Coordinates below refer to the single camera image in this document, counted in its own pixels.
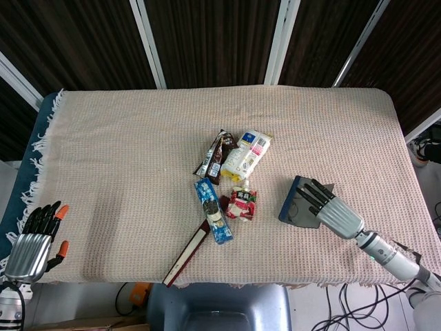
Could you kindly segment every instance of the orange fingertip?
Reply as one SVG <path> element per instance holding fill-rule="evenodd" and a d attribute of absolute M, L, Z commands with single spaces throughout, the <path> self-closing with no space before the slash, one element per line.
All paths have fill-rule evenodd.
<path fill-rule="evenodd" d="M 63 207 L 61 207 L 61 209 L 55 214 L 55 217 L 58 219 L 63 219 L 64 216 L 68 213 L 69 211 L 69 205 L 64 205 Z"/>
<path fill-rule="evenodd" d="M 58 251 L 58 254 L 60 257 L 65 258 L 68 254 L 69 250 L 69 241 L 65 240 L 61 243 L 60 250 Z"/>

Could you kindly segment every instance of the snack package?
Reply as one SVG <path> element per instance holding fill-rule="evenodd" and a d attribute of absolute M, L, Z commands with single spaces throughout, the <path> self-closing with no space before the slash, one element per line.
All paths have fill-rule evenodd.
<path fill-rule="evenodd" d="M 251 221 L 256 211 L 257 191 L 249 189 L 249 182 L 245 180 L 242 187 L 234 186 L 232 197 L 226 211 L 230 219 Z"/>
<path fill-rule="evenodd" d="M 213 184 L 219 185 L 221 165 L 226 160 L 228 152 L 237 147 L 232 134 L 221 130 L 205 155 L 204 162 L 193 174 L 197 174 L 200 178 L 208 177 Z"/>
<path fill-rule="evenodd" d="M 233 239 L 232 231 L 229 229 L 225 215 L 221 210 L 218 197 L 214 191 L 213 185 L 208 178 L 202 178 L 194 184 L 198 193 L 199 200 L 202 203 L 208 224 L 214 235 L 214 240 L 218 244 Z"/>
<path fill-rule="evenodd" d="M 268 150 L 272 137 L 255 130 L 246 131 L 220 168 L 223 176 L 233 181 L 243 181 L 253 172 L 257 163 Z"/>

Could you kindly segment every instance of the tablecloth fringe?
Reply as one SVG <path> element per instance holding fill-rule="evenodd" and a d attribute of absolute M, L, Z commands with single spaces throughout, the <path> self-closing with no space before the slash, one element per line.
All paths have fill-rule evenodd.
<path fill-rule="evenodd" d="M 58 93 L 58 95 L 55 97 L 55 100 L 52 104 L 51 113 L 48 116 L 48 123 L 49 124 L 54 118 L 54 113 L 56 111 L 58 111 L 58 109 L 60 108 L 63 95 L 64 95 L 64 90 L 61 90 Z M 30 210 L 30 206 L 35 201 L 36 197 L 38 196 L 38 191 L 41 188 L 41 175 L 43 174 L 43 171 L 44 171 L 43 170 L 43 156 L 45 155 L 45 149 L 48 146 L 48 130 L 49 130 L 49 126 L 46 129 L 45 134 L 41 137 L 40 137 L 40 135 L 38 135 L 39 140 L 32 144 L 32 146 L 34 146 L 33 151 L 34 152 L 39 151 L 41 154 L 40 159 L 35 159 L 35 158 L 30 159 L 30 162 L 32 164 L 34 164 L 34 167 L 38 170 L 37 180 L 32 181 L 30 183 L 28 191 L 21 193 L 21 200 L 22 200 L 22 202 L 24 202 L 26 204 L 26 207 L 23 211 L 23 217 L 21 219 L 17 218 L 17 229 L 18 229 L 17 232 L 18 232 L 18 234 L 14 233 L 14 232 L 6 233 L 6 238 L 9 240 L 9 242 L 12 245 L 17 240 L 17 237 L 19 236 L 19 234 L 21 234 L 23 232 L 23 227 L 25 226 L 26 220 L 28 219 L 30 213 L 32 212 Z M 9 259 L 9 256 L 7 256 L 6 258 L 4 258 L 0 261 L 0 274 L 4 273 L 5 268 L 6 268 L 6 264 L 8 263 L 8 259 Z"/>

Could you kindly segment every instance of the beige tablecloth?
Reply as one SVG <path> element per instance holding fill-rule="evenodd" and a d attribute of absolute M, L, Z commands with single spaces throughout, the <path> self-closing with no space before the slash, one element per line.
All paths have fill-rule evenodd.
<path fill-rule="evenodd" d="M 431 226 L 391 99 L 374 89 L 247 86 L 200 90 L 64 92 L 50 124 L 34 205 L 70 205 L 56 247 L 65 261 L 44 281 L 162 281 L 203 220 L 192 172 L 223 128 L 271 133 L 250 176 L 253 221 L 230 220 L 234 240 L 210 234 L 177 284 L 394 282 L 325 226 L 281 223 L 299 174 L 334 192 L 441 272 Z M 218 195 L 229 194 L 223 179 Z"/>

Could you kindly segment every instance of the white snack package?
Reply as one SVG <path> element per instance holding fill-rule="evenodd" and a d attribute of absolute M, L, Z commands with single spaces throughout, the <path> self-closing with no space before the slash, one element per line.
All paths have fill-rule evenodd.
<path fill-rule="evenodd" d="M 237 143 L 239 148 L 228 154 L 220 168 L 220 174 L 233 181 L 248 178 L 268 150 L 271 139 L 271 136 L 255 130 L 246 131 Z"/>

